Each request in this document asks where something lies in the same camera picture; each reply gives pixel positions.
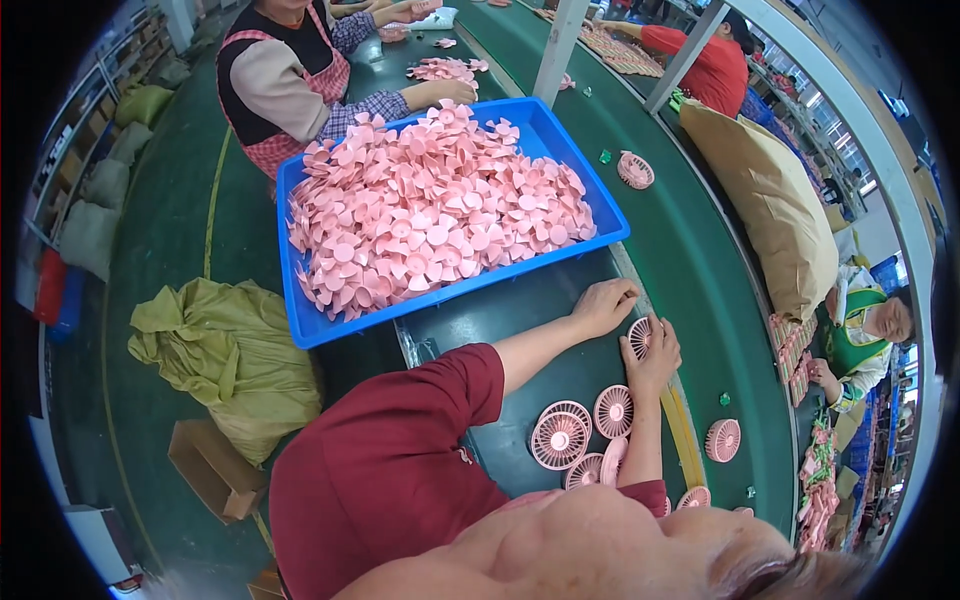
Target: maroon t-shirt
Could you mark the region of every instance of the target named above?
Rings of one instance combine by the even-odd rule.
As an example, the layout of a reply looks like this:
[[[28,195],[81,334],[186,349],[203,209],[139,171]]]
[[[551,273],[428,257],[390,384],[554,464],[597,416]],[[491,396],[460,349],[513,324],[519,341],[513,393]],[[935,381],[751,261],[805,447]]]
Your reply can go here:
[[[361,383],[276,460],[270,524],[293,600],[325,600],[367,571],[453,541],[509,500],[459,441],[497,420],[503,365],[472,344]],[[662,516],[662,480],[621,491]]]

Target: blue plastic tray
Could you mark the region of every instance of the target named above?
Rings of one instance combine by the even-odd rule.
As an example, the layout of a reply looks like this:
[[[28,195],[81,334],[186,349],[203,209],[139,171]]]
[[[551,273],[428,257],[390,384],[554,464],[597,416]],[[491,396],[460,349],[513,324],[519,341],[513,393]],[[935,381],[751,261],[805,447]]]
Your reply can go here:
[[[279,232],[280,270],[283,275],[287,320],[290,323],[290,334],[298,348],[314,348],[351,333],[363,331],[367,327],[402,317],[415,310],[435,306],[497,281],[516,277],[565,258],[608,246],[630,235],[630,226],[627,225],[627,220],[610,192],[543,101],[539,98],[513,98],[482,102],[471,108],[473,109],[472,118],[479,121],[481,127],[485,127],[483,124],[488,120],[499,121],[500,117],[519,127],[520,141],[517,145],[525,155],[531,158],[550,156],[557,161],[565,162],[576,172],[587,189],[584,201],[592,208],[597,235],[591,240],[578,242],[567,248],[539,254],[509,267],[451,283],[429,294],[371,312],[349,323],[344,323],[342,314],[332,322],[326,314],[321,313],[313,303],[307,300],[294,275],[296,263],[299,262],[305,267],[308,262],[301,258],[297,249],[287,241],[286,222],[290,218],[290,205],[287,198],[294,186],[306,179],[303,173],[303,155],[294,156],[284,161],[276,174],[276,224]],[[394,121],[388,123],[386,127],[393,130],[403,129],[411,123],[416,123],[418,116],[422,115]]]

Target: plaid shirt sleeve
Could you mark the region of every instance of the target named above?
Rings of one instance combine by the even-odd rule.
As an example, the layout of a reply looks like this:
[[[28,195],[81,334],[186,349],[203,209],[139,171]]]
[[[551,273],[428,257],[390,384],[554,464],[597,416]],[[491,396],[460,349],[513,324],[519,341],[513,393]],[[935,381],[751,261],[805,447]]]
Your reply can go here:
[[[370,12],[355,12],[350,16],[337,19],[337,24],[330,32],[330,43],[340,54],[353,54],[360,42],[367,39],[376,27],[373,25],[373,14]]]
[[[407,103],[403,100],[400,92],[378,91],[374,92],[360,102],[342,105],[335,103],[329,106],[330,116],[326,119],[320,134],[317,135],[317,141],[323,142],[325,139],[339,139],[347,135],[347,127],[354,125],[353,117],[359,112],[368,112],[371,117],[376,114],[382,116],[388,123],[401,119],[410,114]]]

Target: yellow sack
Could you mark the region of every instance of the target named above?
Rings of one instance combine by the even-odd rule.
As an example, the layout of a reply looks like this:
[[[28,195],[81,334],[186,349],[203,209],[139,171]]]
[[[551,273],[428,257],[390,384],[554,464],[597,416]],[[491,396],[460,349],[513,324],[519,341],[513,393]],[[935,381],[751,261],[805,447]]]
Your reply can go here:
[[[167,101],[173,95],[172,90],[159,85],[130,87],[120,98],[113,120],[121,128],[127,127],[133,121],[152,127],[156,116],[167,106]]]
[[[164,286],[134,308],[130,324],[130,354],[159,364],[175,390],[206,406],[255,467],[320,414],[320,382],[290,339],[283,298],[253,281],[198,277],[178,292]]]

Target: woman in red shirt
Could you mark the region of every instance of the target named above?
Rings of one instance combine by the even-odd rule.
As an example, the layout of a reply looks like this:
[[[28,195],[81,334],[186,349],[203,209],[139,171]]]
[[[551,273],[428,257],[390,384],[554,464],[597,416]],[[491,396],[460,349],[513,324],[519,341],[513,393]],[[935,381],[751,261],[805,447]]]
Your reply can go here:
[[[498,420],[504,396],[554,357],[620,326],[637,294],[628,279],[596,283],[567,317],[379,375],[303,429],[270,486],[288,597],[738,598],[729,594],[770,584],[808,597],[814,586],[836,591],[827,576],[857,584],[851,574],[866,572],[859,561],[851,570],[816,553],[797,559],[757,518],[709,508],[660,518],[659,395],[681,357],[673,327],[655,315],[642,361],[620,338],[636,410],[616,488],[511,500],[460,446],[469,427]]]
[[[596,21],[596,24],[611,32],[633,36],[644,47],[670,56],[677,54],[686,42],[684,32],[669,27],[624,21]],[[680,80],[680,88],[705,106],[735,119],[747,96],[747,56],[753,53],[754,38],[747,22],[739,13],[729,11]]]

